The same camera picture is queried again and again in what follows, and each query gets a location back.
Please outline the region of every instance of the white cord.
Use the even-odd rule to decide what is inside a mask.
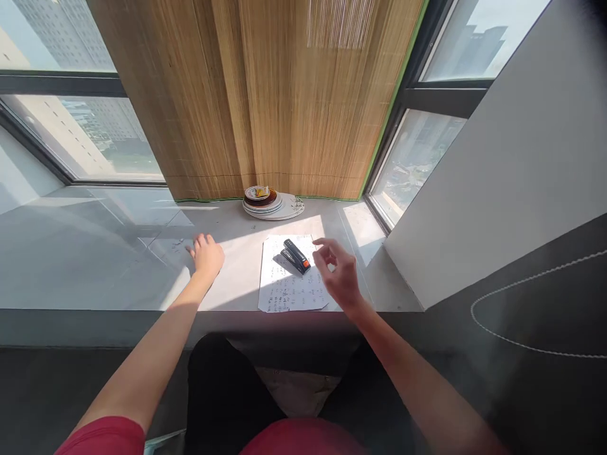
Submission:
[[[542,276],[548,275],[552,272],[556,272],[557,270],[562,270],[562,269],[566,269],[567,267],[571,267],[572,265],[575,264],[579,264],[581,262],[584,262],[586,260],[589,259],[593,259],[599,256],[603,256],[604,254],[607,254],[607,250],[603,250],[601,252],[595,253],[595,254],[591,254],[589,256],[580,258],[580,259],[576,259],[574,261],[571,262],[567,262],[566,264],[563,265],[559,265],[558,267],[555,267],[554,269],[549,269],[549,270],[545,270],[544,272],[538,273],[537,275],[533,275],[530,277],[527,277],[525,279],[522,279],[520,281],[514,282],[512,284],[509,284],[508,286],[504,286],[503,288],[499,288],[496,291],[490,292],[489,294],[485,294],[483,297],[480,297],[478,299],[476,299],[473,304],[470,306],[470,315],[472,316],[472,319],[474,320],[474,322],[476,322],[476,324],[483,330],[489,332],[491,335],[496,336],[497,338],[500,338],[504,341],[508,341],[509,343],[515,344],[517,346],[520,346],[521,348],[525,348],[525,349],[529,349],[531,351],[535,351],[535,352],[539,352],[539,353],[543,353],[543,354],[552,354],[552,355],[560,355],[560,356],[565,356],[565,357],[577,357],[577,358],[593,358],[593,359],[607,359],[607,355],[594,355],[594,354],[570,354],[570,353],[562,353],[562,352],[558,352],[558,351],[548,351],[546,349],[538,349],[538,348],[532,348],[531,346],[527,346],[526,344],[522,344],[522,343],[518,343],[514,340],[511,340],[509,338],[506,338],[502,335],[498,335],[497,333],[489,330],[487,327],[485,327],[484,325],[482,325],[477,319],[476,316],[474,315],[474,307],[476,306],[476,304],[478,302],[480,302],[481,300],[486,299],[489,296],[492,296],[494,294],[500,293],[502,291],[505,291],[506,289],[510,289],[510,288],[514,288],[515,286],[518,286],[519,284],[523,284],[527,281],[531,281],[531,280],[535,280],[536,278],[540,278]]]

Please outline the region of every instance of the hand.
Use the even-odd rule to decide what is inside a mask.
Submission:
[[[215,280],[225,259],[221,245],[215,243],[211,234],[207,234],[206,238],[204,234],[198,234],[194,237],[193,242],[193,248],[186,246],[185,249],[194,259],[195,275]]]
[[[319,238],[312,243],[322,245],[312,256],[327,291],[344,312],[355,309],[363,302],[356,275],[356,257],[348,254],[335,239]],[[332,272],[329,264],[335,266]]]

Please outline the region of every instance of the roller blind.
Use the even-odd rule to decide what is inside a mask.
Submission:
[[[176,199],[357,198],[422,0],[89,0]]]

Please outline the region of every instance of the handwritten paper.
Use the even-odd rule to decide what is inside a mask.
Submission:
[[[284,241],[291,239],[310,261],[312,268],[305,275],[280,254]],[[297,310],[318,310],[333,299],[322,282],[312,253],[316,247],[311,235],[270,235],[264,242],[261,260],[259,309],[266,313]]]

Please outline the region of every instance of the leg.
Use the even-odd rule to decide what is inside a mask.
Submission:
[[[238,454],[283,418],[251,362],[222,335],[196,344],[188,364],[186,454]]]
[[[411,416],[365,340],[319,417],[348,430],[371,454],[414,453]]]

